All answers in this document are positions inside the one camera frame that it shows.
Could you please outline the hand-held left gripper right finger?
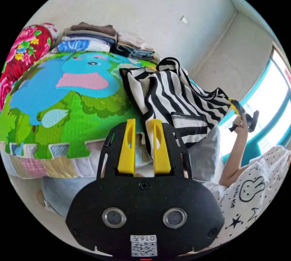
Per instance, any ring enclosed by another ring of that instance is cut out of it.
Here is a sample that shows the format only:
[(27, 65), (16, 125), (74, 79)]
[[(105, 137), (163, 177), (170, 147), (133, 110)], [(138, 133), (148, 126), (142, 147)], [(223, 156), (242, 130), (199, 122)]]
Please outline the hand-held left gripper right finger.
[(150, 119), (146, 122), (145, 144), (149, 155), (153, 159), (154, 173), (169, 174), (171, 171), (171, 164), (161, 120)]

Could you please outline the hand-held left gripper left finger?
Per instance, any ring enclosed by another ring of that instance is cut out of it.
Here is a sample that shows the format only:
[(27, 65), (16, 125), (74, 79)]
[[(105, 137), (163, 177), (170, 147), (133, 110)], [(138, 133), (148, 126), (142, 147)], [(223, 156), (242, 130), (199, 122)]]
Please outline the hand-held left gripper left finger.
[(118, 172), (121, 174), (135, 173), (135, 139), (135, 119), (128, 119), (117, 166)]

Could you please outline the person's right hand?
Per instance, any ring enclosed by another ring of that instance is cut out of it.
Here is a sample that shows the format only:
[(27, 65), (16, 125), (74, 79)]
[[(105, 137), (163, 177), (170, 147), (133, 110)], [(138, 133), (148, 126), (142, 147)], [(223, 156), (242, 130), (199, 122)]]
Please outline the person's right hand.
[(234, 130), (234, 132), (238, 136), (242, 137), (248, 136), (248, 123), (245, 113), (243, 113), (241, 116), (237, 116), (233, 121), (233, 125), (236, 125), (236, 129)]

